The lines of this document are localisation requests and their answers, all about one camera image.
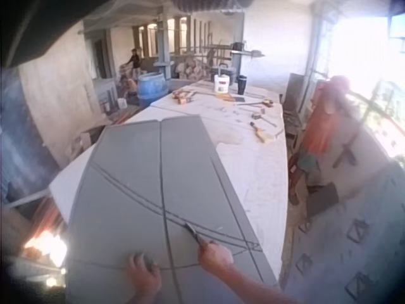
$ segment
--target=plywood sheet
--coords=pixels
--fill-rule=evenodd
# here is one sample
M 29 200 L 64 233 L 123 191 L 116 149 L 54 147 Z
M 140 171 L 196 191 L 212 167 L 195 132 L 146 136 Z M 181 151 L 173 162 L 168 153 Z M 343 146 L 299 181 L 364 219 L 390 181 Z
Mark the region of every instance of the plywood sheet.
M 199 117 L 108 127 L 72 210 L 68 300 L 104 301 L 120 293 L 113 302 L 125 303 L 127 257 L 145 251 L 164 277 L 159 303 L 238 303 L 198 265 L 186 221 L 230 248 L 245 275 L 277 283 Z

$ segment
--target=person in black shirt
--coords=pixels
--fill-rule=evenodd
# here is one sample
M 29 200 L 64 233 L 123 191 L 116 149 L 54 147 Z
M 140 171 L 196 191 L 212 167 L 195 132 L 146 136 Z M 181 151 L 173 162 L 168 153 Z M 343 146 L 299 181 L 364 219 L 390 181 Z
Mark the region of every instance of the person in black shirt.
M 140 59 L 139 59 L 136 49 L 132 50 L 132 56 L 129 59 L 129 61 L 127 62 L 127 64 L 129 64 L 131 62 L 132 62 L 132 75 L 135 80 L 138 80 L 138 78 L 140 76 Z

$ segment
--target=person's right hand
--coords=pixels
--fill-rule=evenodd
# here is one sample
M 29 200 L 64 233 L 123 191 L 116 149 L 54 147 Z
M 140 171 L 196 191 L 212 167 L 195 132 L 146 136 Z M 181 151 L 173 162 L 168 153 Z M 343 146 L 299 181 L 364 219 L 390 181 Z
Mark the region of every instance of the person's right hand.
M 218 276 L 234 264 L 230 250 L 214 242 L 203 243 L 198 249 L 198 262 L 206 271 Z

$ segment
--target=blue barrel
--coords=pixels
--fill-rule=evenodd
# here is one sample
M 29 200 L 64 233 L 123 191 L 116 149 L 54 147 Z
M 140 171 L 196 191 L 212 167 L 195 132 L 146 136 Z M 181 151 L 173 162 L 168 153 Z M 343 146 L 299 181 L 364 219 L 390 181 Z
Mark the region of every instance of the blue barrel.
M 168 91 L 162 73 L 148 73 L 138 78 L 138 98 L 141 106 L 149 106 L 153 101 L 167 95 Z

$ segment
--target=work table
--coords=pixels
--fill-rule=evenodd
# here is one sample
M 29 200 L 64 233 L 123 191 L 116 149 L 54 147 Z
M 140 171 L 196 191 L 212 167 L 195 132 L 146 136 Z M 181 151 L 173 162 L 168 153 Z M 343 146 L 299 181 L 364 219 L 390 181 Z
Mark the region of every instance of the work table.
M 272 108 L 262 106 L 266 110 L 263 116 L 270 124 L 262 119 L 251 118 L 252 113 L 260 112 L 257 106 L 239 106 L 242 103 L 217 98 L 210 82 L 200 81 L 182 89 L 196 92 L 192 97 L 193 102 L 180 105 L 169 94 L 125 123 L 185 115 L 201 116 L 274 275 L 278 278 L 282 266 L 288 203 L 287 148 L 278 94 L 247 86 L 243 96 L 245 103 L 258 103 L 264 98 L 274 102 Z M 230 94 L 237 96 L 235 85 L 230 88 Z M 273 140 L 263 144 L 249 125 L 252 121 L 272 136 Z M 67 223 L 92 150 L 93 147 L 90 147 L 71 162 L 49 186 Z

